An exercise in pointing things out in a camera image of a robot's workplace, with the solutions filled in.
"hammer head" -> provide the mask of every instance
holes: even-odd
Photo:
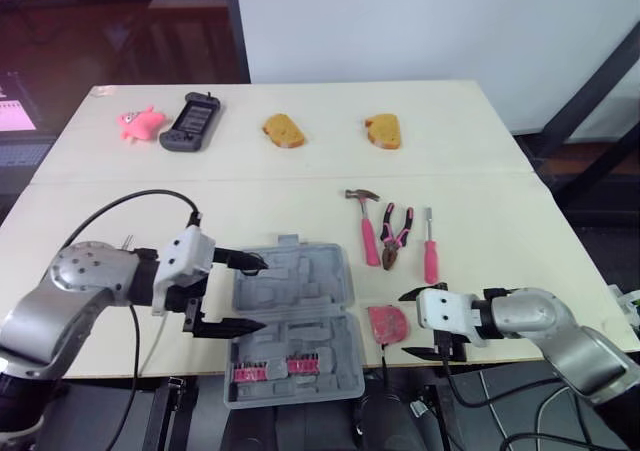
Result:
[[[344,192],[345,198],[356,198],[358,201],[364,201],[365,199],[372,199],[378,201],[380,196],[366,189],[347,189]]]

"pliers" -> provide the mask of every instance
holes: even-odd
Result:
[[[395,204],[389,203],[387,210],[384,212],[384,222],[382,224],[382,234],[380,240],[384,243],[384,251],[382,251],[382,267],[386,270],[391,269],[398,257],[398,249],[407,245],[407,236],[413,223],[413,208],[407,208],[407,217],[405,218],[404,227],[397,237],[393,235],[391,229],[391,212]]]

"toast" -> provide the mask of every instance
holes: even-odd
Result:
[[[400,124],[395,114],[377,114],[365,120],[367,137],[384,149],[398,149],[401,144]]]
[[[274,114],[264,123],[262,130],[273,144],[281,148],[297,148],[305,142],[304,134],[286,114]]]

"pink pliers handle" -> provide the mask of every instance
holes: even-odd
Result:
[[[398,236],[394,236],[393,230],[391,229],[391,213],[394,207],[394,203],[389,203],[386,211],[384,212],[384,221],[382,223],[382,234],[380,235],[380,240],[384,244],[395,243],[399,248],[403,248],[407,245],[407,237],[409,236],[411,224],[413,223],[413,208],[407,208],[404,227]]]

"hammer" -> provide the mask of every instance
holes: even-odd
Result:
[[[360,207],[362,208],[362,241],[364,242],[367,264],[369,266],[380,266],[380,258],[378,257],[378,250],[376,249],[376,238],[373,234],[373,226],[371,225],[371,221],[369,221],[369,216],[367,216],[367,206],[365,204],[367,199],[378,201],[380,196],[366,189],[347,189],[344,192],[344,197],[356,198],[360,202]]]

